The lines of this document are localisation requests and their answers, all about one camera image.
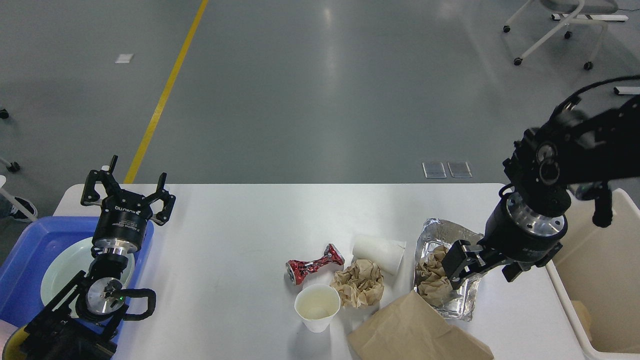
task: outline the chair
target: chair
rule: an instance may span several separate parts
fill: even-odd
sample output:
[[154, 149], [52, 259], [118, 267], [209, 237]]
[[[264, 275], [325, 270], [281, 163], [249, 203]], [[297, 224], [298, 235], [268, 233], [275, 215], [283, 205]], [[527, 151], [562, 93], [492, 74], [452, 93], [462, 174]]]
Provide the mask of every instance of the chair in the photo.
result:
[[[0, 104], [0, 119], [8, 119], [8, 117], [9, 113], [2, 106], [2, 104]], [[15, 161], [8, 161], [0, 157], [0, 163], [3, 163], [6, 166], [7, 170], [9, 170], [10, 172], [16, 172], [20, 170], [20, 165]]]
[[[507, 20], [502, 30], [508, 33], [511, 30], [511, 23], [531, 4], [534, 0], [527, 0], [527, 2], [518, 11]], [[522, 55], [513, 60], [513, 65], [520, 65], [522, 61], [535, 49], [537, 49], [542, 43], [547, 41], [553, 34], [558, 32], [563, 26], [569, 26], [569, 24], [583, 24], [583, 25], [598, 25], [602, 28], [595, 47], [591, 52], [589, 60], [584, 64], [585, 70], [591, 70], [593, 68], [593, 60], [600, 50], [602, 45], [602, 39], [607, 32], [607, 23], [602, 20], [593, 20], [589, 18], [589, 15], [608, 15], [618, 11], [618, 4], [615, 0], [540, 0], [540, 3], [547, 9], [555, 13], [568, 13], [569, 15], [561, 19], [560, 23], [551, 29], [545, 36], [543, 36], [538, 42], [533, 44]], [[587, 15], [587, 19], [576, 19], [578, 15]], [[564, 33], [564, 38], [571, 38], [572, 32], [568, 30]]]
[[9, 202], [11, 202], [13, 206], [15, 206], [18, 210], [20, 210], [23, 214], [25, 214], [25, 216], [27, 216], [27, 218], [29, 218], [29, 220], [31, 220], [32, 222], [38, 220], [38, 218], [33, 216], [31, 212], [29, 212], [29, 210], [27, 210], [21, 203], [18, 202], [18, 200], [15, 199], [15, 197], [13, 197], [13, 195], [11, 195], [5, 189], [2, 188], [5, 183], [6, 183], [6, 177], [4, 175], [0, 175], [0, 195], [4, 196], [7, 200], [9, 200]]

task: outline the brown paper bag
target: brown paper bag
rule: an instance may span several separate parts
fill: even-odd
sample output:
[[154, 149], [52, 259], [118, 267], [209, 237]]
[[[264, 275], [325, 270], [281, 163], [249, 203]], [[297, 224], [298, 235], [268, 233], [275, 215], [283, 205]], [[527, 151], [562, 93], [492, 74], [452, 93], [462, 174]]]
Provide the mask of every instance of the brown paper bag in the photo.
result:
[[449, 325], [411, 291], [364, 322], [348, 336], [362, 360], [491, 360], [491, 349]]

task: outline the white table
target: white table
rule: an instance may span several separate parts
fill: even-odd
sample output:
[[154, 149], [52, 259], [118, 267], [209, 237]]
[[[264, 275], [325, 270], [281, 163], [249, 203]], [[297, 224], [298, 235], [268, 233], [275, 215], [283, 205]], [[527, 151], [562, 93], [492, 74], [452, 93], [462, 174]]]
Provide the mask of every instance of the white table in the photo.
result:
[[[346, 341], [377, 307], [345, 308], [313, 334], [293, 310], [300, 291], [285, 262], [313, 260], [332, 242], [351, 262], [353, 237], [406, 240], [397, 276], [385, 276], [381, 306], [409, 292], [423, 222], [444, 218], [473, 231], [498, 202], [501, 184], [173, 184], [171, 220], [155, 228], [138, 287], [156, 312], [127, 322], [114, 359], [358, 359]], [[155, 185], [126, 188], [152, 193]], [[69, 188], [54, 215], [97, 216]], [[328, 283], [323, 268], [305, 284]], [[452, 321], [500, 359], [583, 359], [544, 268], [508, 284], [499, 270], [480, 283], [474, 319]]]

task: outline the blue tray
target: blue tray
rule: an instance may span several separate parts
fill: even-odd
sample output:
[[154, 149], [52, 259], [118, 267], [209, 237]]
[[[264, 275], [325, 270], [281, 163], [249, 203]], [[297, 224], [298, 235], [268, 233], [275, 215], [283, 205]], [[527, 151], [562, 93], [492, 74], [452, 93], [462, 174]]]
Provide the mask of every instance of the blue tray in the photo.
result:
[[[93, 236], [97, 224], [97, 217], [43, 217], [27, 226], [0, 267], [0, 319], [17, 327], [29, 323], [44, 308], [40, 285], [49, 265], [69, 246]], [[134, 254], [129, 288], [138, 282], [153, 233], [149, 222], [142, 249]]]

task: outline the white bin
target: white bin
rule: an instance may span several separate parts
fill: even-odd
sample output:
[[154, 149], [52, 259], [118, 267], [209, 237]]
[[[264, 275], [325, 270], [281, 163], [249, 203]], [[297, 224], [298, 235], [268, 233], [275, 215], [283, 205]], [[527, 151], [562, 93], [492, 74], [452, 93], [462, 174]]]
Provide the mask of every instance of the white bin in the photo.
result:
[[[547, 270], [588, 358], [640, 360], [640, 210], [620, 189], [613, 191], [611, 226], [593, 225], [593, 210], [593, 201], [572, 198], [564, 247]], [[593, 342], [570, 300], [591, 313]]]

